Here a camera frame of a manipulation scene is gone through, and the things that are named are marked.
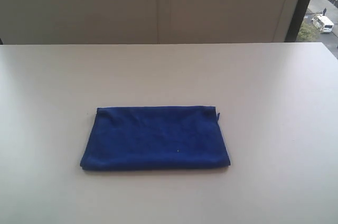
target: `sidewalk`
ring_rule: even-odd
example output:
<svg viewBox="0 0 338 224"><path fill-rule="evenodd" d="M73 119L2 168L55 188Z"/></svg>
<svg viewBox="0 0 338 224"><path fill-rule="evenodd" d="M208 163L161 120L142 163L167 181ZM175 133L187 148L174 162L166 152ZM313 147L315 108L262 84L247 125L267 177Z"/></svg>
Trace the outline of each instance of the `sidewalk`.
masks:
<svg viewBox="0 0 338 224"><path fill-rule="evenodd" d="M335 25L333 27L333 34L338 36L338 8L331 4L328 0L310 0L307 7L313 13L323 13L324 8L327 9L325 16L327 16Z"/></svg>

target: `white wall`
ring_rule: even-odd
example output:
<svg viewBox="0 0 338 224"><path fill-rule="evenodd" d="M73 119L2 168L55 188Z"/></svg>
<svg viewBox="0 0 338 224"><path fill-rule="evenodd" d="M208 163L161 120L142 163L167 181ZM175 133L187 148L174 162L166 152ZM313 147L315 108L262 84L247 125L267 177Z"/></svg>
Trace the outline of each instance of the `white wall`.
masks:
<svg viewBox="0 0 338 224"><path fill-rule="evenodd" d="M2 0L5 44L283 41L297 0Z"/></svg>

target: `table surface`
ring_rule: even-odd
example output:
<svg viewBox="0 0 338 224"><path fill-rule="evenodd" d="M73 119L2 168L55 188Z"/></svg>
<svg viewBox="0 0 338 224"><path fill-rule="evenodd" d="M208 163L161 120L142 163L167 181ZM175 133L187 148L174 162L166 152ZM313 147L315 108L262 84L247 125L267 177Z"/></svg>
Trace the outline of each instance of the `table surface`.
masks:
<svg viewBox="0 0 338 224"><path fill-rule="evenodd" d="M338 62L321 43L0 48L0 223L337 224ZM213 105L226 170L90 173L97 107Z"/></svg>

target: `van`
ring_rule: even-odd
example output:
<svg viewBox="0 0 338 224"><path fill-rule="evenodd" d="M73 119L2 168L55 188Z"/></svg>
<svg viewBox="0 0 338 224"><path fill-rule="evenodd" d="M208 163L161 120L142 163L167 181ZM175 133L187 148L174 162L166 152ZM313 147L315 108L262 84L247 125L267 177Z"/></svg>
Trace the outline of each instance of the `van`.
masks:
<svg viewBox="0 0 338 224"><path fill-rule="evenodd" d="M315 25L317 29L319 29L321 33L331 32L334 26L333 22L331 22L329 18L322 14L315 15L315 17L311 19L311 22L313 23L313 25Z"/></svg>

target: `folded towel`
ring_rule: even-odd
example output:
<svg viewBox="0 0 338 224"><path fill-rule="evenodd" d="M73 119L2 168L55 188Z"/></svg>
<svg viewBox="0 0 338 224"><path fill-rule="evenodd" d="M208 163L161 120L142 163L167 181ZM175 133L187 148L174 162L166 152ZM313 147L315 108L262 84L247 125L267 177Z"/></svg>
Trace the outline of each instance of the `folded towel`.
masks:
<svg viewBox="0 0 338 224"><path fill-rule="evenodd" d="M92 171L230 165L215 107L98 108L80 166Z"/></svg>

